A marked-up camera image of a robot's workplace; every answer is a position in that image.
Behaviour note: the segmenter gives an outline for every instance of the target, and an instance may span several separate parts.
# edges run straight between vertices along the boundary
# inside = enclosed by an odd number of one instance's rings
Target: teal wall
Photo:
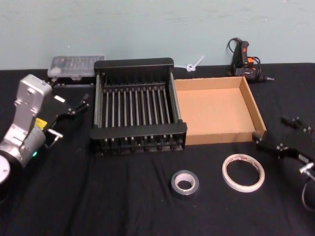
[[[313,0],[0,0],[0,69],[54,55],[229,64],[238,36],[262,63],[315,62]]]

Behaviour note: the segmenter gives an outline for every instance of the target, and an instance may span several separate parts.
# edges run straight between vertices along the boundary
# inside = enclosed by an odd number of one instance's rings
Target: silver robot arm
[[[14,120],[0,143],[0,201],[7,194],[12,172],[25,167],[46,140],[34,124],[51,93],[52,87],[34,75],[26,76],[19,83]]]

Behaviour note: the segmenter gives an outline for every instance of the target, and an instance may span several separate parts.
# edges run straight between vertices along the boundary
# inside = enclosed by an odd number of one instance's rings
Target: black cable
[[[312,207],[309,207],[307,204],[306,204],[306,201],[305,201],[305,191],[306,191],[306,187],[307,187],[307,184],[308,182],[310,181],[311,178],[308,178],[306,181],[305,181],[305,184],[304,184],[304,187],[303,187],[303,190],[302,190],[302,203],[305,207],[306,210],[308,211],[311,211],[311,212],[315,212],[315,208],[312,208]]]
[[[254,61],[256,61],[257,65],[258,65],[258,70],[257,70],[256,75],[255,75],[255,80],[257,80],[260,76],[260,73],[261,73],[260,59],[258,57],[249,57],[249,58],[252,58]]]
[[[232,39],[230,39],[230,41],[227,43],[227,48],[229,48],[229,50],[232,52],[232,53],[234,53],[234,51],[231,49],[231,46],[230,46],[230,44],[231,44],[231,42],[232,41],[235,41],[236,43],[237,42],[240,42],[241,40],[239,39],[239,38],[232,38]]]

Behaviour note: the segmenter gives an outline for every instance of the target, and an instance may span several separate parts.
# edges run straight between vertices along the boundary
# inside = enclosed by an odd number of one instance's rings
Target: clear plastic case
[[[95,75],[94,63],[99,60],[105,60],[105,56],[55,56],[47,74],[50,78],[81,80]]]

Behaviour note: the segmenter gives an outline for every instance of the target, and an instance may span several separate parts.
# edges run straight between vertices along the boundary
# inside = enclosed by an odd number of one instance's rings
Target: white zip tie
[[[191,71],[195,71],[196,70],[196,67],[201,63],[201,61],[205,58],[205,56],[202,56],[196,63],[195,65],[193,64],[188,64],[188,65],[174,65],[174,67],[177,67],[177,68],[184,68],[186,69],[188,72],[191,72]]]

